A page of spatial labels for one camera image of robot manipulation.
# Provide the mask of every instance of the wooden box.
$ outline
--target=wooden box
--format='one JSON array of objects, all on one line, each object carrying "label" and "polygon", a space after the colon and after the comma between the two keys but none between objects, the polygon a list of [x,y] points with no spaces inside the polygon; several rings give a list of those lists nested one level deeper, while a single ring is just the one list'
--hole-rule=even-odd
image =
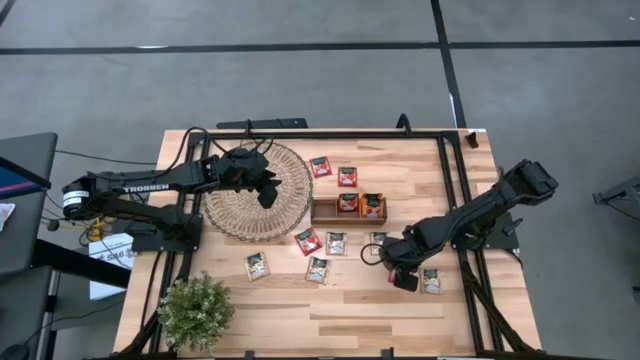
[{"label": "wooden box", "polygon": [[387,200],[382,203],[384,215],[368,218],[357,212],[338,212],[338,199],[313,199],[311,203],[312,225],[382,225],[387,221]]}]

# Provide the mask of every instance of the woven basket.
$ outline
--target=woven basket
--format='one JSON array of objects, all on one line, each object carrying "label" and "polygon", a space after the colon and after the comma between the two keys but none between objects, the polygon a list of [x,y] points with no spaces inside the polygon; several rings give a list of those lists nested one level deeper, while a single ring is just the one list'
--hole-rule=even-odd
[{"label": "woven basket", "polygon": [[[264,152],[269,141],[258,151]],[[241,147],[252,149],[253,140],[243,140]],[[215,191],[204,197],[204,211],[209,222],[227,236],[248,242],[275,240],[293,230],[311,205],[313,182],[307,163],[286,146],[273,143],[265,154],[269,170],[276,173],[278,197],[270,209],[258,203],[258,192]]]}]

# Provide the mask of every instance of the gray floor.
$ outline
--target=gray floor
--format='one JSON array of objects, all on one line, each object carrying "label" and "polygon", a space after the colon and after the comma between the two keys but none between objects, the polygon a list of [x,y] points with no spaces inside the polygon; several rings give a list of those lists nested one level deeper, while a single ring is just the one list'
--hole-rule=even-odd
[{"label": "gray floor", "polygon": [[[442,8],[451,41],[640,39],[634,0]],[[429,2],[418,0],[19,0],[0,28],[0,47],[436,39]],[[539,160],[561,184],[544,206],[515,211],[551,353],[640,353],[630,293],[640,284],[639,224],[591,200],[640,173],[638,58],[640,48],[453,51],[467,124],[487,128],[497,163]],[[55,131],[61,149],[142,161],[155,160],[165,129],[220,121],[388,127],[406,112],[414,127],[453,125],[437,50],[0,56],[0,78],[3,137]],[[52,181],[122,168],[58,155]],[[77,246],[74,233],[41,237]],[[56,359],[107,355],[117,320],[61,332]]]}]

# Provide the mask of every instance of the potted plant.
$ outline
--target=potted plant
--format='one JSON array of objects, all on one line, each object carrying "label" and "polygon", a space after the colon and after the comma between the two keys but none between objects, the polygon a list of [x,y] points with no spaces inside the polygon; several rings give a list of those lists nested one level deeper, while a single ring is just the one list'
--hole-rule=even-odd
[{"label": "potted plant", "polygon": [[206,271],[189,281],[176,280],[158,309],[167,345],[213,352],[235,314],[229,292]]}]

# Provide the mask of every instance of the monitor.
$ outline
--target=monitor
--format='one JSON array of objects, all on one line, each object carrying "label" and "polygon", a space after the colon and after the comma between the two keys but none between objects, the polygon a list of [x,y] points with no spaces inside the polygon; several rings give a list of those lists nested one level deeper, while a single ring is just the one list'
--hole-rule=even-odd
[{"label": "monitor", "polygon": [[0,157],[0,200],[50,188],[49,181]]}]

